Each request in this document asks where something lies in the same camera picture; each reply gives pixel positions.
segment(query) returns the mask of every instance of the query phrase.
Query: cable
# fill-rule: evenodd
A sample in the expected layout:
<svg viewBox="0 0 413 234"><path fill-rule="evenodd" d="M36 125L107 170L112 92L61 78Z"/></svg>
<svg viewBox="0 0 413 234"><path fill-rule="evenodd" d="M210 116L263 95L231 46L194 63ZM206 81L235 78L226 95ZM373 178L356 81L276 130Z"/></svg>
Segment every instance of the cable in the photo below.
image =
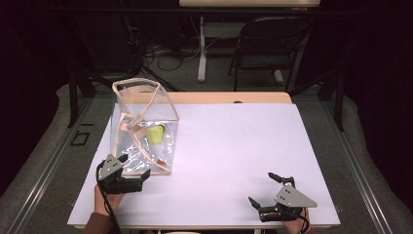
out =
<svg viewBox="0 0 413 234"><path fill-rule="evenodd" d="M300 218L303 220L303 225L301 226L301 231L300 234L304 234L308 231L309 227L310 227L310 221L308 219L306 219L307 216L307 210L305 208L304 209L304 216L300 215L300 214L291 214L293 216L296 216L297 218Z"/></svg>
<svg viewBox="0 0 413 234"><path fill-rule="evenodd" d="M195 26L194 20L192 19L192 17L189 18L189 19L191 19L192 26L194 27L195 33L197 34L197 38L198 38L198 51L197 51L196 54L193 55L193 58L194 58L194 57L196 57L196 56L200 53L200 51L201 51L201 36L200 36L200 33L198 33L197 26Z"/></svg>
<svg viewBox="0 0 413 234"><path fill-rule="evenodd" d="M161 60L162 57L166 57L166 56L159 56L159 57L158 57L158 60L157 60L157 65L158 65L158 67L159 67L161 70L164 70L164 71L173 71L173 70L176 70L176 69L179 68L179 67L181 66L181 64L182 64L182 57L181 57L180 55L175 55L175 56L177 56L177 59L179 59L179 64L178 64L176 67L173 67L173 68L170 68L170 69L166 69L166 68L162 68L162 67L161 67L161 65L160 65L160 60Z"/></svg>
<svg viewBox="0 0 413 234"><path fill-rule="evenodd" d="M148 72L148 74L150 74L151 76L153 76L156 80L159 81L159 83L161 83L164 87L167 87L173 91L177 91L177 92L182 92L183 90L175 87L173 84L171 84L170 82L166 81L164 78L162 78L161 76L159 76L157 73L155 73L153 70L149 69L149 67L146 66L142 66L142 70L145 70L146 72Z"/></svg>
<svg viewBox="0 0 413 234"><path fill-rule="evenodd" d="M99 178L99 170L103 167L104 162L105 162L105 161L101 162L101 163L97 166L97 168L96 168L96 174L95 174L95 176L96 176L96 183L97 183L97 187L99 188L100 194L101 194L101 196L102 196L102 198L103 198L103 201L104 201L104 208L105 208L105 210L109 213L110 219L112 219L112 222L113 222L113 226L114 226L114 228L115 228L115 231L116 231L118 234L122 234L121 227L119 226L119 223L118 223L118 219L116 218L115 213L113 212L112 207L110 206L110 203L109 203L109 201L107 200L107 195L103 192L103 189L101 188L101 185L100 185L100 183L99 183L99 181L98 181L98 178Z"/></svg>

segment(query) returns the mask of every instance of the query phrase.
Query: dark background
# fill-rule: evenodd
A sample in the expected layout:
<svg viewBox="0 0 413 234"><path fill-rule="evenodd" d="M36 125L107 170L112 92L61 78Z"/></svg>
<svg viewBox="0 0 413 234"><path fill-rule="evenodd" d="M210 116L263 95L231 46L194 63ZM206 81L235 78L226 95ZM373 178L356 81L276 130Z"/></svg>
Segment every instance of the dark background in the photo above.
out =
<svg viewBox="0 0 413 234"><path fill-rule="evenodd" d="M165 7L161 0L146 4L149 2L154 5L145 7ZM177 7L177 0L166 2L168 7ZM3 2L0 8L0 139L1 161L6 165L1 171L0 195L52 122L58 107L56 90L67 84L74 56L92 70L133 69L133 54L120 17L82 16L73 24L49 15L41 3ZM59 4L116 6L109 0ZM323 10L340 11L365 6L374 9L374 14L360 21L316 21L297 84L315 79L342 58L351 58L345 92L358 106L370 156L393 192L413 211L413 187L408 182L413 180L413 36L408 20L412 5L407 0L321 0L320 4ZM95 27L97 21L101 27ZM147 28L169 30L166 34L163 30L151 31L154 38L179 47L181 34L186 33L185 20L169 18L152 23L155 25L148 24ZM359 39L357 45L349 46L354 38Z"/></svg>

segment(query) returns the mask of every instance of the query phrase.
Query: clear plastic bag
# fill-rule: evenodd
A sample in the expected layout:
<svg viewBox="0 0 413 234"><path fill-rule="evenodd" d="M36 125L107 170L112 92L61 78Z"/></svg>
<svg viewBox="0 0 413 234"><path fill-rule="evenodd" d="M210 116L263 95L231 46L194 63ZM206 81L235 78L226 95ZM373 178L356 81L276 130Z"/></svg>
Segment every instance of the clear plastic bag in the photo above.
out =
<svg viewBox="0 0 413 234"><path fill-rule="evenodd" d="M157 82L132 78L115 82L119 111L112 116L112 154L128 154L124 175L170 174L179 121L167 91Z"/></svg>

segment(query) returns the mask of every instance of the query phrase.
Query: white table surface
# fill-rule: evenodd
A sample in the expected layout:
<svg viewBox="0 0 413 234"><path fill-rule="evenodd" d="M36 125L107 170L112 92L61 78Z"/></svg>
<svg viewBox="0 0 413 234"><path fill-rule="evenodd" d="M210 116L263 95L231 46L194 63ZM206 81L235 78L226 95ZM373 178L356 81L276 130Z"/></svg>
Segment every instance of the white table surface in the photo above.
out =
<svg viewBox="0 0 413 234"><path fill-rule="evenodd" d="M179 124L171 175L152 175L143 191L124 197L116 216L124 228L271 228L248 196L275 205L282 188L268 177L294 176L318 203L313 226L340 224L295 104L176 104ZM68 219L83 227L94 210L94 173L110 152L110 124Z"/></svg>

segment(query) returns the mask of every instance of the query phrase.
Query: chair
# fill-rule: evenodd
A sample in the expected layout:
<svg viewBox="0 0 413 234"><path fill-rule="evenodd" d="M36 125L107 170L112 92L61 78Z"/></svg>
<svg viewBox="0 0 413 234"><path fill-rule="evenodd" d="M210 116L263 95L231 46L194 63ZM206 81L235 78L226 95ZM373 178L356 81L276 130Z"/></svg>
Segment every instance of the chair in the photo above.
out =
<svg viewBox="0 0 413 234"><path fill-rule="evenodd" d="M300 43L310 33L311 23L300 18L264 17L248 22L240 32L228 75L235 66L234 91L240 70L289 70L288 90Z"/></svg>

